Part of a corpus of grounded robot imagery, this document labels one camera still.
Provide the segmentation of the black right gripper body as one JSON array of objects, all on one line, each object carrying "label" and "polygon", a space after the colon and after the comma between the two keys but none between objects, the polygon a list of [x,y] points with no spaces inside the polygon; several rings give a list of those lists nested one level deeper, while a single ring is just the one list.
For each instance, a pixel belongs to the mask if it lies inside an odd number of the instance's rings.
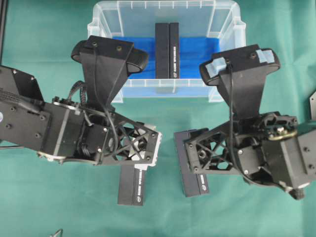
[{"label": "black right gripper body", "polygon": [[227,124],[228,156],[237,173],[250,185],[280,188],[281,185],[273,180],[264,154],[264,131],[255,127],[250,119],[238,121],[230,118]]}]

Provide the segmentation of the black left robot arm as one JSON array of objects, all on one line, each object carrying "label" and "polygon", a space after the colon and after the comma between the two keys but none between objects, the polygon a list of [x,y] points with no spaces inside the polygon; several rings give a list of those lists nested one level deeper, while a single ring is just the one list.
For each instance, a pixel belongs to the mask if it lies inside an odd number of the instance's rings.
[{"label": "black left robot arm", "polygon": [[71,98],[45,102],[33,75],[0,68],[0,139],[48,161],[155,166],[162,134]]}]

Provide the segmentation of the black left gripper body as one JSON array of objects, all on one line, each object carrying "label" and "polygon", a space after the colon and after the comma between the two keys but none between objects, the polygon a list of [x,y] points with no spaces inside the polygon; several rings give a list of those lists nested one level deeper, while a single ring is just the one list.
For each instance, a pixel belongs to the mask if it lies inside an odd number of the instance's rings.
[{"label": "black left gripper body", "polygon": [[103,112],[62,103],[46,103],[50,115],[37,155],[48,161],[101,165],[114,151],[115,134]]}]

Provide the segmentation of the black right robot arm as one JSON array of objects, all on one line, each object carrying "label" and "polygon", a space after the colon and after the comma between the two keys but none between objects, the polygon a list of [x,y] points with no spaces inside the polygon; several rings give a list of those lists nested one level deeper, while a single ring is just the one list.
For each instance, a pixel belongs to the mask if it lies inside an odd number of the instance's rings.
[{"label": "black right robot arm", "polygon": [[232,117],[184,141],[195,174],[236,174],[244,182],[276,187],[295,200],[316,179],[316,125],[279,112]]}]

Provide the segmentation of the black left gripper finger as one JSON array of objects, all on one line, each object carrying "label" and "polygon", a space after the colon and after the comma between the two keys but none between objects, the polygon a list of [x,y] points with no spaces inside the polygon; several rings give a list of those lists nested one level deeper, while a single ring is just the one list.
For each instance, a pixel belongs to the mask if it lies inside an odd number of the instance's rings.
[{"label": "black left gripper finger", "polygon": [[155,166],[162,134],[152,133],[124,137],[123,146],[114,157],[103,155],[101,165]]},{"label": "black left gripper finger", "polygon": [[141,139],[148,140],[148,137],[155,134],[153,129],[146,127],[143,123],[130,120],[121,114],[112,112],[111,119],[114,122],[119,140],[127,139],[128,137],[130,140],[135,139],[136,141]]}]

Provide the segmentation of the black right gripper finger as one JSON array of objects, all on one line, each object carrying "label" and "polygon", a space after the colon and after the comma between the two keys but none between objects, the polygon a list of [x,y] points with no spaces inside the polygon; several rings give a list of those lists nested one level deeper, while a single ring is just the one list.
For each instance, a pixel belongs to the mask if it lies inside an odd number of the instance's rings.
[{"label": "black right gripper finger", "polygon": [[187,131],[184,139],[184,148],[210,147],[210,143],[225,144],[225,147],[234,146],[234,135],[237,132],[237,121],[227,121],[213,129],[201,128]]},{"label": "black right gripper finger", "polygon": [[210,143],[210,147],[187,148],[188,166],[194,174],[237,175],[229,149],[225,144]]}]

